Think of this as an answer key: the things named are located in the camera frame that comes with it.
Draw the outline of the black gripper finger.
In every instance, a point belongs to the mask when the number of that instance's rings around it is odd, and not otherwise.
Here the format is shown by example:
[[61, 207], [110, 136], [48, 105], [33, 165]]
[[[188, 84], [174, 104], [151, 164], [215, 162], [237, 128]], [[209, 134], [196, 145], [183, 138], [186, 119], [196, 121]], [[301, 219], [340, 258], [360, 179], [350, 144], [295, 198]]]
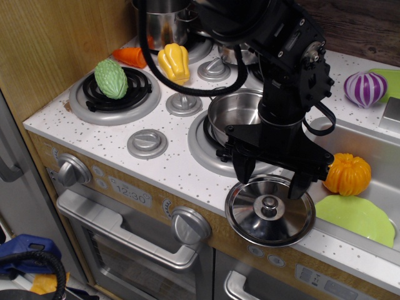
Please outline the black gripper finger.
[[288, 191], [289, 199], [301, 199], [311, 185], [313, 177], [305, 172], [295, 172]]
[[237, 180], [242, 184], [247, 184], [255, 169], [256, 160], [234, 150], [232, 152], [232, 164]]

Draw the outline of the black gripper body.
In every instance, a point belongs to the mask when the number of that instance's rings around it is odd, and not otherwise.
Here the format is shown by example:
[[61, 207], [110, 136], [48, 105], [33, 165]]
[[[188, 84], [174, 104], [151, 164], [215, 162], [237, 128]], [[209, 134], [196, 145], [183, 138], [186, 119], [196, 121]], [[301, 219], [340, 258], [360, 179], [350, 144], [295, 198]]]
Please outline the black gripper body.
[[253, 125], [230, 125], [226, 147], [293, 172], [307, 173], [312, 181], [325, 180], [333, 155], [312, 142], [303, 131], [304, 115], [297, 121], [280, 124], [279, 119], [267, 119], [258, 113], [261, 122]]

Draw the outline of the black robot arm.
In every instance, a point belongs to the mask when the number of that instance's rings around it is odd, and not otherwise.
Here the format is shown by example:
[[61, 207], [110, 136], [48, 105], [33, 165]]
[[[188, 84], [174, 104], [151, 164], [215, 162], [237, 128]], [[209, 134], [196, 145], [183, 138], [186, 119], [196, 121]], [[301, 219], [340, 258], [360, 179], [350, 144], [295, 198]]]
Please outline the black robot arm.
[[294, 173], [288, 196], [300, 198], [325, 180], [333, 156], [304, 133], [305, 116], [322, 108], [333, 80], [324, 54], [323, 30], [294, 1], [196, 1], [204, 30], [236, 49], [247, 44], [259, 57], [264, 78], [261, 122], [225, 127], [238, 180], [245, 184], [256, 161]]

